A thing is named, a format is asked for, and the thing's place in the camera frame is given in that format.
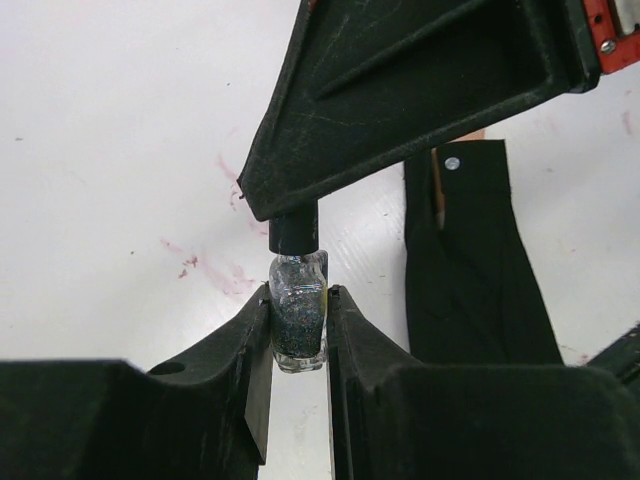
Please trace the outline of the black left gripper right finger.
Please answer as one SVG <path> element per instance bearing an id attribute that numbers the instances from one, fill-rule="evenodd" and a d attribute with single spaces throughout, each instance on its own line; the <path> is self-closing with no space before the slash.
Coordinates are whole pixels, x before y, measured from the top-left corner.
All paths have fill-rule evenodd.
<path id="1" fill-rule="evenodd" d="M 336 479 L 635 479 L 639 402 L 592 367 L 431 366 L 328 297 Z"/>

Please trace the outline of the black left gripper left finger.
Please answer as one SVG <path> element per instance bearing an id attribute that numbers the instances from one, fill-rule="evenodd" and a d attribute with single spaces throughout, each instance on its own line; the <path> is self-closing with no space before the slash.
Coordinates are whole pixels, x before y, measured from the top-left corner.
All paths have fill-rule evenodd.
<path id="1" fill-rule="evenodd" d="M 121 360 L 5 361 L 5 479 L 254 479 L 266 461 L 268 289 L 149 371 Z"/>

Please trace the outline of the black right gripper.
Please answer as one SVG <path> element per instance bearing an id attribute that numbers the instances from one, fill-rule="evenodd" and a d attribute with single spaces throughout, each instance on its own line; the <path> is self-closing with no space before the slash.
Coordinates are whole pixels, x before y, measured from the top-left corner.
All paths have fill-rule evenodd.
<path id="1" fill-rule="evenodd" d="M 603 75 L 639 62 L 639 2 L 569 2 L 569 39 L 574 79 L 571 93 L 593 90 Z"/>

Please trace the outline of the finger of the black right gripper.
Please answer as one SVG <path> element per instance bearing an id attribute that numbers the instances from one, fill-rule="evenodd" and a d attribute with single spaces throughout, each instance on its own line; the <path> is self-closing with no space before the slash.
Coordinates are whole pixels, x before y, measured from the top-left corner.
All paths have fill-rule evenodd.
<path id="1" fill-rule="evenodd" d="M 303 1 L 239 185 L 268 220 L 599 77 L 579 1 Z"/>

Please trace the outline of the glitter nail polish bottle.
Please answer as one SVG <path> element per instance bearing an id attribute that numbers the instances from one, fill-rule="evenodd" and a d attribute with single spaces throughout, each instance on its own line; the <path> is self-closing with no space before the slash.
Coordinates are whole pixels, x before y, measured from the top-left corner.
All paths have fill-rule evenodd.
<path id="1" fill-rule="evenodd" d="M 320 369 L 326 361 L 328 253 L 278 255 L 269 270 L 271 343 L 288 374 Z"/>

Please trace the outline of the black sleeve forearm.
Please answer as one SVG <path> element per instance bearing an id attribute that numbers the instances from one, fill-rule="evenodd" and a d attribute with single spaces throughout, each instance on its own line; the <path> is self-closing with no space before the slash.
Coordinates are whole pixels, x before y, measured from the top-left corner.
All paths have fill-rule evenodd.
<path id="1" fill-rule="evenodd" d="M 514 215 L 502 140 L 452 142 L 404 164 L 412 356 L 441 365 L 560 365 Z"/>

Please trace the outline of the mannequin hand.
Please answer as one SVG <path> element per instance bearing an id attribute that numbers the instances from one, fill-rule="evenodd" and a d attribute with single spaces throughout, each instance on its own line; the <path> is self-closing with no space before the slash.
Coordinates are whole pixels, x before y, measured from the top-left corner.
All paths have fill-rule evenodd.
<path id="1" fill-rule="evenodd" d="M 484 140 L 485 138 L 486 129 L 482 128 L 458 138 L 458 141 L 480 141 Z"/>

